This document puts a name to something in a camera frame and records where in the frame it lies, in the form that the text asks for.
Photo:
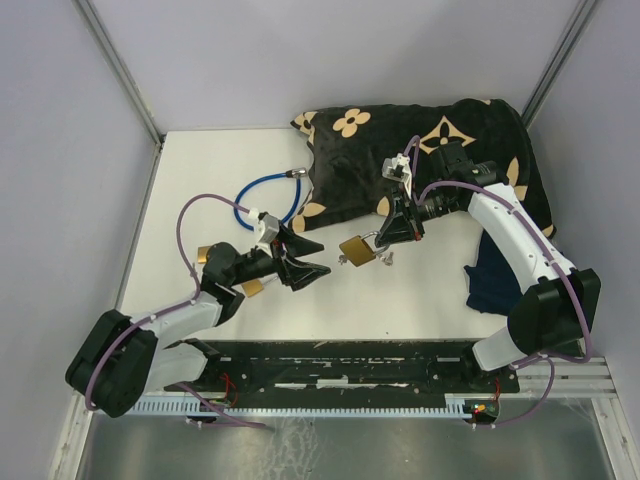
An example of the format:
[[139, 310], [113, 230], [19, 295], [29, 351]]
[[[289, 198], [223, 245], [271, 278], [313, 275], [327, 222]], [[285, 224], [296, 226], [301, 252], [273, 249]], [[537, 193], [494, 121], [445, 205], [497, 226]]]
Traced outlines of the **silver cable lock keys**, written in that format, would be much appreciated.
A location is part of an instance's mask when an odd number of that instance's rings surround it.
[[386, 266], [392, 266], [394, 263], [394, 253], [386, 253], [379, 256], [379, 260]]

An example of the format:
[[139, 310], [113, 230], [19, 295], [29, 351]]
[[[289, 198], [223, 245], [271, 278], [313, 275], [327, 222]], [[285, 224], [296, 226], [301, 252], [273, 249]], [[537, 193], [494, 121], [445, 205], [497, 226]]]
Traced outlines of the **brass padlock with key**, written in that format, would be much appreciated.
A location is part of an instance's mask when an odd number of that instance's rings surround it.
[[340, 265], [350, 263], [354, 267], [360, 267], [381, 257], [389, 246], [376, 247], [368, 243], [369, 239], [375, 240], [379, 234], [379, 231], [374, 230], [363, 235], [356, 235], [342, 242], [339, 245], [338, 263]]

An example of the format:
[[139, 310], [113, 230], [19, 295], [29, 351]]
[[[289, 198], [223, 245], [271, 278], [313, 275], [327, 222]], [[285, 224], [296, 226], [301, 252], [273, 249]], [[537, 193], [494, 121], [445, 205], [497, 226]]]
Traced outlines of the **large brass padlock with keys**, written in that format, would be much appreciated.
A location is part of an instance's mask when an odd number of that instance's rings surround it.
[[243, 290], [244, 294], [247, 297], [251, 298], [251, 297], [254, 297], [255, 295], [263, 292], [267, 285], [271, 284], [272, 282], [274, 282], [277, 279], [278, 279], [277, 276], [271, 276], [271, 277], [261, 278], [261, 279], [254, 279], [254, 280], [250, 280], [250, 281], [247, 281], [245, 283], [242, 283], [241, 287], [242, 287], [242, 290]]

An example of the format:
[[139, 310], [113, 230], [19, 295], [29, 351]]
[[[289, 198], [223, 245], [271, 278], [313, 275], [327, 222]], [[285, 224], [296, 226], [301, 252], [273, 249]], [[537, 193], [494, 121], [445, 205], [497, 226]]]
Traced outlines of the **small brass padlock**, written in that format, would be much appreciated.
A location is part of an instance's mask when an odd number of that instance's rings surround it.
[[197, 263], [198, 264], [205, 264], [207, 261], [207, 254], [209, 249], [211, 248], [210, 245], [207, 246], [200, 246], [197, 249]]

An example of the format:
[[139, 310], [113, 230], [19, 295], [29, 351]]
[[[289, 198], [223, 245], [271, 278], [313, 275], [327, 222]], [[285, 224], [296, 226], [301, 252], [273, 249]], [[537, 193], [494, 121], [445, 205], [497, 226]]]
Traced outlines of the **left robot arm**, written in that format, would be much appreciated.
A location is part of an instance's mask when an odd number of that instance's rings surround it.
[[283, 224], [246, 253], [227, 242], [212, 245], [187, 299], [138, 316], [104, 312], [67, 368], [66, 383], [89, 408], [112, 418], [127, 413], [143, 394], [166, 386], [191, 382], [212, 389], [220, 381], [221, 366], [189, 335], [230, 320], [245, 299], [240, 284], [275, 274], [298, 291], [328, 275], [329, 267], [304, 259], [323, 249]]

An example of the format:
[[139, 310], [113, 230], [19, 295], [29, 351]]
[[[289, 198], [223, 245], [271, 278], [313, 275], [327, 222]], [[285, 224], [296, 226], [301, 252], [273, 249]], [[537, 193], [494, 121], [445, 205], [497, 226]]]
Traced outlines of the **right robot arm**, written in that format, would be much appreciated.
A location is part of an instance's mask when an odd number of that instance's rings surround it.
[[494, 241], [522, 293], [505, 327], [476, 342], [472, 358], [460, 364], [463, 386], [481, 391], [494, 381], [495, 370], [542, 359], [589, 362], [601, 289], [595, 271], [577, 269], [552, 245], [495, 162], [473, 162], [458, 143], [436, 150], [430, 161], [436, 179], [415, 193], [416, 156], [403, 152], [384, 160], [381, 175], [396, 185], [375, 246], [419, 241], [424, 222], [465, 211]]

